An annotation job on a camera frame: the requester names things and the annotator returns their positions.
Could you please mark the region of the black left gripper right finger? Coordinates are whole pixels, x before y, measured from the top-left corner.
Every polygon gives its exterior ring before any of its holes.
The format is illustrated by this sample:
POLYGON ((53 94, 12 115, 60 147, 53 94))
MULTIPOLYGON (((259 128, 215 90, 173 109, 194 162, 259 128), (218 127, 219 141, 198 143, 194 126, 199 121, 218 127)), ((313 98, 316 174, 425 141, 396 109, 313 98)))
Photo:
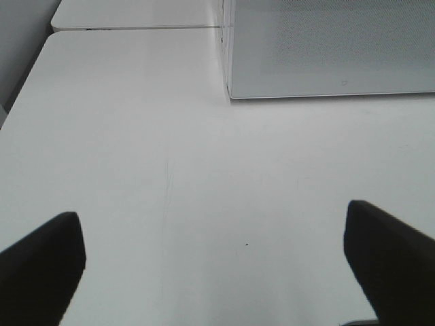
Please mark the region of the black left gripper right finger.
POLYGON ((434 239, 364 201, 347 207, 343 250, 381 325, 434 324, 434 239))

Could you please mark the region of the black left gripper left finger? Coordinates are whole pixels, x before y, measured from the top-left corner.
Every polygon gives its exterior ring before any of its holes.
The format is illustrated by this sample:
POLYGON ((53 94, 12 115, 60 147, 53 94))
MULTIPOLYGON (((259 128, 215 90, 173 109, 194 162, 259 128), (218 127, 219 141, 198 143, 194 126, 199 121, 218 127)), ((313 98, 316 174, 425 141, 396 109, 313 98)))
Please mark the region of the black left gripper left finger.
POLYGON ((86 267, 75 212, 55 216, 1 252, 1 324, 59 325, 86 267))

